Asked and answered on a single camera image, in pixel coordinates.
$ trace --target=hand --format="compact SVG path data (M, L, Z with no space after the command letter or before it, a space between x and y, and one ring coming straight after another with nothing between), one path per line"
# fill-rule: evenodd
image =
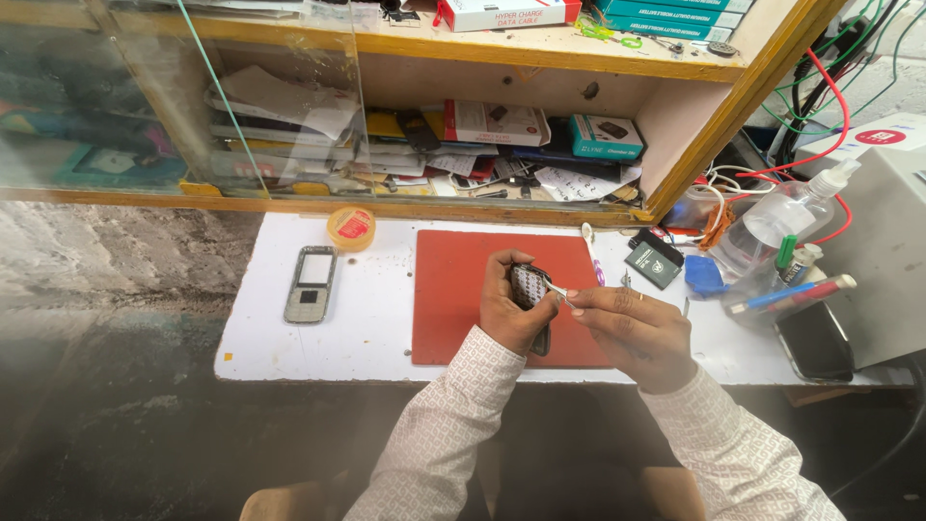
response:
M547 293L529 311L522 310L511 299L508 274L514 262L531 263L534 257L505 249L489 255L485 264L485 282L479 304L479 326L489 337L521 356L527 356L534 337L559 313L562 297L555 291Z
M692 325L679 309L662 300L643 297L628 287L570 290L576 322L615 367L650 394L666 394L692 381L697 364L691 355Z

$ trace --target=patterned shirt sleeve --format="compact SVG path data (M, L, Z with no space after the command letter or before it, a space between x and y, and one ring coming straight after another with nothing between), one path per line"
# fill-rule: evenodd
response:
M526 360L474 325L447 370L402 412L345 521L456 519L476 445L498 430Z
M675 457L694 473L707 519L845 519L800 476L794 443L737 406L703 368L674 393L640 395Z

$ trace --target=white table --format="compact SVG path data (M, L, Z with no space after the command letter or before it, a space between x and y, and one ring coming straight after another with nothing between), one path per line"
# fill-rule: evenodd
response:
M377 221L366 250L342 254L337 262L328 316L322 324L290 325L283 305L303 246L330 245L324 218L268 213L257 235L231 316L216 354L216 375L228 380L317 382L428 382L443 366L413 365L411 349L418 230L581 236L577 228L514 226L473 222ZM610 286L617 286L630 254L629 237L595 235L595 252ZM679 307L691 298L694 358L721 384L805 385L769 330L759 333L728 319L717 300L703 301L680 273L660 291L632 273L633 288ZM616 383L631 379L616 369L524 370L522 382ZM852 385L909 385L906 370L869 368Z

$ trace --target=patterned phone back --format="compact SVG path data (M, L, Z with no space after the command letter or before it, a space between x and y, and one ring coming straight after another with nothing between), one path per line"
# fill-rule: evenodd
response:
M511 292L514 301L523 308L530 309L546 295L544 278L519 266L511 268Z

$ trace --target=green marker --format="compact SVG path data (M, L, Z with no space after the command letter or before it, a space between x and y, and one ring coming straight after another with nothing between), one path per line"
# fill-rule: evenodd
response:
M778 259L775 260L775 266L779 270L784 270L788 267L788 262L791 261L791 254L795 252L795 246L797 246L797 235L786 235L782 239L782 247L778 248Z

